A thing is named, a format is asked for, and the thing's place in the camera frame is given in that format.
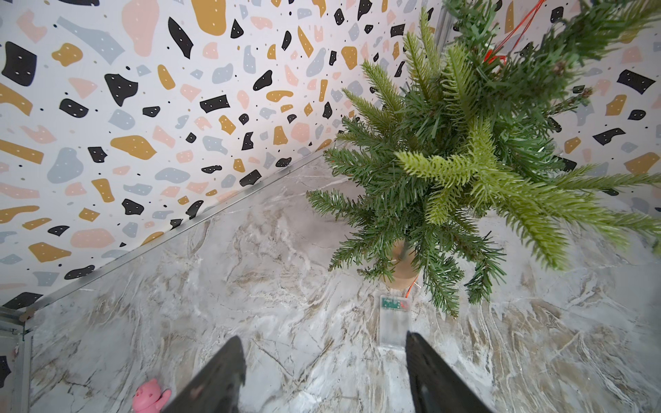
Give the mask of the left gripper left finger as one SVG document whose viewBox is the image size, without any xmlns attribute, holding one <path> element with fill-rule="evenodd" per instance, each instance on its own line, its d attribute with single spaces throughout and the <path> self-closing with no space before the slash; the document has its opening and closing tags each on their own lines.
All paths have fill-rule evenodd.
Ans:
<svg viewBox="0 0 661 413">
<path fill-rule="evenodd" d="M 239 395 L 246 372 L 243 344 L 234 336 L 167 404 L 164 413 L 239 412 Z"/>
</svg>

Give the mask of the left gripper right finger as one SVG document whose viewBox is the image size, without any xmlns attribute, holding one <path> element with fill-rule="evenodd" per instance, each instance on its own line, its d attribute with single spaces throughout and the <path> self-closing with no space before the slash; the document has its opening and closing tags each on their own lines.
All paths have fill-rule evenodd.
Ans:
<svg viewBox="0 0 661 413">
<path fill-rule="evenodd" d="M 406 334 L 406 366 L 417 413 L 492 412 L 416 332 Z"/>
</svg>

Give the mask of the small green christmas tree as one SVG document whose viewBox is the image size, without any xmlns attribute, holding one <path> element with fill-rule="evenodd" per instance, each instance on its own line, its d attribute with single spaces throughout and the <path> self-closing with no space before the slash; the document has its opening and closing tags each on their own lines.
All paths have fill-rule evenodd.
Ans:
<svg viewBox="0 0 661 413">
<path fill-rule="evenodd" d="M 357 117 L 344 118 L 339 148 L 325 152 L 334 176 L 363 189 L 307 194 L 321 214 L 352 227 L 330 269 L 356 267 L 370 280 L 394 276 L 411 258 L 436 308 L 459 312 L 459 285 L 478 304 L 504 277 L 504 253 L 477 220 L 495 212 L 545 268 L 567 267 L 563 225 L 588 228 L 625 247 L 628 234 L 659 237 L 660 222 L 601 206 L 597 193 L 652 185 L 657 174 L 594 177 L 568 170 L 551 132 L 558 114 L 590 100 L 569 86 L 623 34 L 659 20 L 657 1 L 584 1 L 540 42 L 500 59 L 491 1 L 448 1 L 458 36 L 439 51 L 426 14 L 404 39 L 410 83 L 398 89 L 375 63 L 363 72 L 378 103 L 352 92 Z"/>
</svg>

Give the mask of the red string lights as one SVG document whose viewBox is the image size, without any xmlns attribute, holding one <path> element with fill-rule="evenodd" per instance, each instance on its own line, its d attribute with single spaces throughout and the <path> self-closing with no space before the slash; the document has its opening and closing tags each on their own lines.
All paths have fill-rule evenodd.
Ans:
<svg viewBox="0 0 661 413">
<path fill-rule="evenodd" d="M 475 266 L 466 281 L 468 299 L 488 299 L 503 278 L 504 255 L 476 220 L 491 209 L 503 210 L 532 236 L 542 225 L 530 208 L 506 201 L 499 174 L 523 178 L 523 152 L 514 144 L 512 118 L 498 115 L 497 99 L 487 85 L 512 65 L 511 49 L 526 31 L 521 23 L 503 39 L 496 36 L 494 1 L 448 1 L 457 36 L 439 51 L 426 19 L 419 36 L 408 35 L 405 50 L 411 89 L 399 109 L 398 160 L 417 189 L 417 205 L 406 229 L 416 251 L 414 263 L 437 306 L 450 308 L 464 278 L 456 259 Z"/>
</svg>

